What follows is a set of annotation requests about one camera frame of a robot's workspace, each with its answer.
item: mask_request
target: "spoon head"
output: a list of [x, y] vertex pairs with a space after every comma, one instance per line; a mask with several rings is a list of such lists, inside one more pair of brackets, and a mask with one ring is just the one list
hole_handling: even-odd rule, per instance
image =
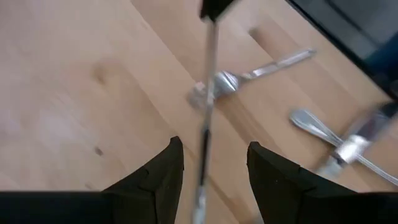
[[[236, 92], [241, 83], [240, 78], [232, 73], [221, 71], [215, 76], [215, 99]], [[188, 102], [196, 109], [205, 107], [207, 88], [203, 82], [197, 82], [188, 94]]]

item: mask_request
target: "black object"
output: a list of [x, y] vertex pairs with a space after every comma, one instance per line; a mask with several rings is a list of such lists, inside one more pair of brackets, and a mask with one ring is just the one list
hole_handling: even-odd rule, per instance
[[359, 194], [252, 142], [250, 184], [266, 224], [398, 223], [397, 193]]
[[102, 192], [0, 192], [1, 223], [174, 223], [182, 187], [178, 137]]
[[393, 85], [398, 81], [397, 1], [286, 1], [374, 83], [398, 100]]
[[203, 0], [200, 17], [209, 17], [213, 22], [225, 11], [234, 0]]

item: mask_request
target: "silverware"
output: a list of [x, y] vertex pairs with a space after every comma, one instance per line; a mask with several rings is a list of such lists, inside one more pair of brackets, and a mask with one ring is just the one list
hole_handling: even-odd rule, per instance
[[[277, 62], [268, 63], [267, 65], [257, 68], [251, 72], [236, 75], [227, 71], [218, 72], [215, 75], [214, 97], [215, 99], [236, 92], [240, 86], [250, 80], [274, 73], [282, 68], [289, 67], [312, 57], [316, 53], [313, 49], [306, 49], [296, 52], [289, 57], [283, 58]], [[198, 82], [193, 90], [188, 94], [188, 100], [192, 106], [196, 108], [205, 107], [206, 86], [202, 82]]]
[[[395, 113], [387, 113], [387, 116], [383, 116], [382, 113], [374, 113], [373, 121], [381, 121], [378, 125], [378, 131], [375, 133], [373, 132], [372, 135], [368, 135], [369, 140], [372, 140], [376, 137], [377, 134], [380, 133], [381, 129], [385, 128], [386, 121], [389, 121], [389, 119], [392, 117], [392, 115]], [[298, 127], [302, 128], [303, 130], [308, 131], [309, 133], [323, 139], [324, 141], [336, 146], [339, 148], [340, 146], [343, 145], [344, 140], [342, 140], [340, 137], [338, 137], [333, 131], [331, 131], [328, 127], [326, 127], [315, 115], [311, 114], [311, 112], [306, 111], [306, 110], [295, 110], [290, 114], [290, 120]], [[365, 119], [361, 119], [361, 121], [356, 123], [354, 125], [354, 128], [351, 128], [350, 134], [353, 133], [358, 133], [358, 131], [365, 131], [367, 130], [366, 133], [369, 133], [369, 129], [373, 129], [370, 126], [362, 126], [362, 128], [367, 127], [366, 129], [358, 129], [358, 126], [360, 123], [364, 122]], [[367, 160], [364, 158], [361, 154], [356, 155], [356, 160], [358, 160], [360, 163], [380, 175], [381, 177], [385, 178], [389, 182], [393, 183], [394, 185], [398, 185], [398, 179], [395, 178], [394, 176], [388, 174], [378, 166], [374, 165], [371, 161]], [[326, 166], [324, 168], [321, 168], [318, 172], [326, 175], [336, 175], [337, 173], [340, 172], [342, 169], [342, 164], [338, 161], [338, 159], [335, 159], [334, 157], [329, 158], [328, 161], [326, 162]]]

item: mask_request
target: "metal spoon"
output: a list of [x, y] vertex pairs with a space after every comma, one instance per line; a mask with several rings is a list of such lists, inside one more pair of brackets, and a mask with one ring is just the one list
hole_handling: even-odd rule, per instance
[[[296, 126], [308, 131], [309, 133], [325, 140], [326, 142], [336, 147], [339, 147], [344, 142], [344, 140], [338, 137], [333, 131], [326, 127], [315, 115], [311, 114], [309, 111], [295, 110], [290, 114], [290, 120]], [[380, 167], [374, 165], [371, 161], [367, 160], [362, 155], [359, 155], [357, 157], [357, 160], [369, 169], [373, 170], [381, 177], [398, 186], [397, 178], [388, 174]]]
[[[247, 81], [274, 73], [282, 68], [292, 66], [307, 58], [312, 57], [316, 53], [313, 49], [301, 50], [283, 58], [277, 62], [271, 62], [267, 65], [257, 68], [251, 72], [236, 75], [227, 71], [218, 72], [214, 80], [214, 98], [228, 95], [236, 92], [240, 86]], [[203, 108], [205, 105], [206, 86], [202, 82], [198, 82], [193, 90], [188, 94], [188, 101], [196, 108]]]

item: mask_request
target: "wooden tabletop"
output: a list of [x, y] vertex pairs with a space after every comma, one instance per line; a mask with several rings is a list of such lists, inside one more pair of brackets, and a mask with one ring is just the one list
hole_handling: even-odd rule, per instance
[[[177, 223], [189, 223], [202, 116], [187, 93], [204, 80], [200, 1], [0, 1], [0, 189], [101, 190], [184, 144]], [[295, 128], [306, 108], [344, 133], [388, 97], [283, 0], [242, 0], [220, 24], [218, 69], [246, 72], [312, 47], [311, 60], [217, 102], [208, 223], [253, 223], [250, 141], [314, 169], [332, 147]], [[398, 125], [365, 156], [398, 176]], [[334, 180], [359, 192], [396, 190], [360, 164]]]

